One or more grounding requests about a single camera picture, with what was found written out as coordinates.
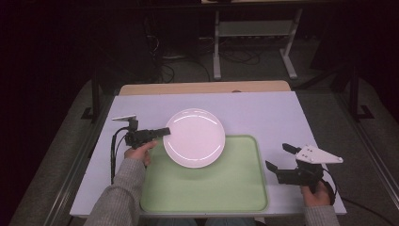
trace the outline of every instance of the cable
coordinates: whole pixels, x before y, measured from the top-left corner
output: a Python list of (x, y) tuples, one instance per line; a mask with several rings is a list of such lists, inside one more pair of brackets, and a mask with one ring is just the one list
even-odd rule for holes
[(114, 177), (115, 177), (115, 167), (116, 167), (116, 162), (117, 162), (117, 153), (118, 149), (115, 150), (115, 143), (117, 141), (117, 136), (118, 133), (122, 130), (128, 130), (129, 127), (122, 127), (120, 128), (115, 135), (112, 137), (112, 142), (111, 142), (111, 185), (114, 184)]
[(153, 47), (153, 50), (150, 50), (150, 54), (152, 55), (152, 57), (155, 57), (156, 56), (156, 51), (159, 48), (159, 39), (156, 38), (155, 36), (152, 36), (152, 35), (147, 35), (147, 39), (156, 40), (155, 47)]
[(185, 59), (175, 59), (175, 60), (171, 60), (170, 62), (166, 62), (163, 66), (167, 66), (167, 67), (169, 67), (170, 69), (172, 69), (172, 68), (171, 68), (170, 66), (168, 66), (167, 64), (178, 63), (178, 62), (191, 62), (191, 63), (195, 63), (195, 64), (200, 65), (200, 66), (205, 70), (205, 72), (206, 72), (206, 74), (207, 74), (207, 76), (208, 76), (208, 81), (211, 82), (211, 75), (209, 74), (208, 69), (207, 69), (203, 64), (197, 62), (197, 61), (194, 60), (194, 59), (187, 59), (187, 58), (185, 58)]
[[(337, 185), (337, 183), (336, 183), (334, 177), (331, 175), (331, 173), (330, 173), (328, 170), (326, 170), (326, 169), (323, 169), (323, 170), (324, 170), (325, 172), (327, 172), (327, 173), (331, 176), (332, 182), (333, 182), (334, 185), (335, 185), (334, 196), (337, 196), (338, 185)], [(352, 203), (352, 204), (356, 205), (357, 207), (360, 207), (360, 208), (362, 208), (362, 209), (364, 209), (364, 210), (369, 211), (370, 213), (372, 213), (372, 214), (374, 214), (374, 215), (380, 217), (381, 219), (385, 220), (385, 221), (386, 221), (387, 223), (389, 223), (390, 225), (394, 226), (394, 224), (393, 224), (390, 220), (388, 220), (387, 218), (385, 218), (385, 217), (382, 216), (381, 214), (378, 214), (376, 211), (374, 211), (374, 210), (372, 210), (372, 209), (370, 209), (370, 208), (368, 208), (368, 207), (366, 207), (366, 206), (364, 206), (364, 205), (361, 205), (361, 204), (359, 204), (359, 203), (357, 203), (357, 202), (350, 201), (350, 200), (348, 200), (347, 198), (341, 197), (341, 199), (342, 199), (343, 201)]]
[[(257, 64), (259, 64), (261, 62), (261, 54), (262, 53), (259, 53), (259, 54), (254, 53), (254, 55), (250, 54), (247, 51), (242, 51), (242, 53), (247, 54), (248, 57), (242, 59), (242, 58), (240, 58), (238, 56), (235, 56), (234, 54), (228, 56), (228, 55), (226, 55), (225, 52), (219, 52), (219, 55), (221, 57), (223, 57), (225, 60), (227, 60), (229, 62), (232, 62), (232, 63), (241, 63), (241, 64), (246, 64), (246, 65), (257, 65)], [(254, 63), (249, 63), (250, 60), (252, 60), (254, 58), (256, 58), (256, 61)]]
[(210, 54), (215, 50), (215, 39), (212, 37), (199, 38), (199, 56)]
[[(162, 69), (162, 67), (166, 67), (166, 68), (170, 69), (170, 70), (171, 70), (171, 73), (165, 72), (165, 71)], [(174, 81), (175, 72), (174, 72), (174, 70), (173, 70), (170, 66), (168, 66), (168, 65), (166, 65), (166, 64), (161, 65), (161, 71), (162, 71), (162, 74), (161, 74), (161, 80), (162, 80), (161, 82), (162, 82), (162, 83), (170, 83), (170, 82), (173, 82), (173, 81)], [(165, 79), (164, 79), (164, 73), (170, 76), (170, 79), (169, 79), (168, 81), (165, 81)]]
[(359, 203), (357, 203), (357, 202), (350, 201), (350, 200), (348, 200), (347, 198), (341, 197), (341, 199), (342, 199), (343, 201), (346, 201), (346, 202), (349, 202), (349, 203), (351, 203), (351, 204), (354, 204), (354, 205), (356, 205), (357, 207), (360, 207), (360, 208), (362, 208), (362, 209), (364, 209), (364, 210), (367, 210), (367, 211), (369, 211), (370, 213), (372, 213), (372, 214), (378, 216), (379, 218), (383, 219), (384, 221), (386, 221), (386, 222), (387, 222), (388, 224), (390, 224), (391, 226), (395, 226), (395, 224), (393, 224), (390, 220), (388, 220), (387, 218), (385, 218), (385, 217), (382, 216), (381, 214), (378, 214), (376, 211), (374, 211), (374, 210), (372, 210), (372, 209), (370, 209), (370, 208), (368, 208), (368, 207), (366, 207), (366, 206), (364, 206), (364, 205), (361, 205), (361, 204), (359, 204)]
[(331, 173), (329, 173), (329, 171), (328, 171), (327, 169), (324, 169), (324, 168), (323, 168), (323, 170), (324, 170), (326, 173), (328, 173), (328, 175), (331, 177), (332, 183), (334, 183), (334, 186), (335, 186), (334, 197), (337, 197), (337, 192), (338, 192), (338, 185), (337, 185), (337, 182), (335, 181), (334, 177), (331, 175)]

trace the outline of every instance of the person's right hand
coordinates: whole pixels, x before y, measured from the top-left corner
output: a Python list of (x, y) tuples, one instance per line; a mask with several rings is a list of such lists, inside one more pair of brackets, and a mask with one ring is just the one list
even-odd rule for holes
[(317, 184), (316, 192), (314, 194), (311, 193), (311, 189), (308, 186), (301, 186), (300, 190), (305, 206), (312, 207), (330, 204), (328, 189), (325, 187), (323, 182)]
[(137, 149), (130, 148), (124, 154), (125, 158), (133, 158), (143, 161), (145, 166), (151, 163), (148, 150), (156, 146), (156, 141), (148, 142)]

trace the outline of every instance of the table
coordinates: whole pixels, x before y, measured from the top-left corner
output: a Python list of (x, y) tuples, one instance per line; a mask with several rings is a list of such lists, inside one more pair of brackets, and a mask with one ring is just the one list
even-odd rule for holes
[[(294, 169), (295, 157), (282, 150), (282, 143), (302, 147), (316, 146), (306, 117), (294, 92), (283, 81), (226, 82), (206, 84), (132, 85), (121, 89), (111, 106), (70, 214), (87, 217), (104, 189), (110, 185), (109, 150), (112, 135), (124, 122), (112, 118), (136, 114), (138, 129), (164, 127), (177, 112), (197, 107), (216, 115), (227, 135), (251, 135), (258, 141), (261, 158), (281, 169)], [(121, 144), (121, 150), (127, 149)], [(117, 170), (123, 154), (117, 158)], [(263, 169), (268, 193), (268, 207), (253, 213), (174, 213), (141, 212), (149, 218), (159, 217), (275, 217), (301, 214), (302, 196), (298, 186), (279, 185), (274, 173)], [(334, 205), (337, 214), (346, 210), (340, 196)]]

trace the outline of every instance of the gray sleeve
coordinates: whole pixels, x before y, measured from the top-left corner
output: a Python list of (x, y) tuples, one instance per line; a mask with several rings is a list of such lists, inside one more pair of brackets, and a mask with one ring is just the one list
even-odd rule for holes
[(85, 225), (137, 225), (144, 176), (142, 161), (124, 159), (114, 184), (97, 200)]
[(334, 207), (331, 205), (305, 207), (307, 226), (339, 226)]

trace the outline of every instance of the green mat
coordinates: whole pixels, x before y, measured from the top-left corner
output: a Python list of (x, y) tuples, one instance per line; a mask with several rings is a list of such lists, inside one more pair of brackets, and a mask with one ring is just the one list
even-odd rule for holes
[(245, 213), (267, 206), (256, 140), (227, 136), (222, 155), (200, 169), (171, 160), (163, 141), (151, 150), (141, 207), (154, 213)]

